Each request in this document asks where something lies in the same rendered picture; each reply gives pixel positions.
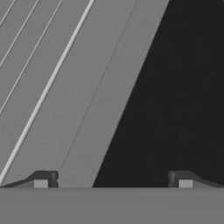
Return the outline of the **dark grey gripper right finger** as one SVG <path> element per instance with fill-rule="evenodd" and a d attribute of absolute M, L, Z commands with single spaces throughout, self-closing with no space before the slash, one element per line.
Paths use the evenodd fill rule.
<path fill-rule="evenodd" d="M 175 188 L 224 188 L 224 185 L 205 180 L 192 171 L 170 171 L 168 186 Z"/>

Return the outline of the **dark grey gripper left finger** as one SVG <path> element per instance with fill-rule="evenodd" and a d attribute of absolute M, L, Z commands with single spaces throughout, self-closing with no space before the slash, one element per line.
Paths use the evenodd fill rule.
<path fill-rule="evenodd" d="M 58 188 L 58 171 L 35 171 L 25 179 L 3 185 L 3 188 Z"/>

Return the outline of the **grey cupboard door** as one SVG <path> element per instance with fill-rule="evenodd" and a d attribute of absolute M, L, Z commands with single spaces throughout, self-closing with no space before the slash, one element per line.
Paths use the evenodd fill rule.
<path fill-rule="evenodd" d="M 170 0 L 137 0 L 61 168 L 59 186 L 90 188 Z"/>
<path fill-rule="evenodd" d="M 61 169 L 135 0 L 65 0 L 0 115 L 0 184 Z"/>

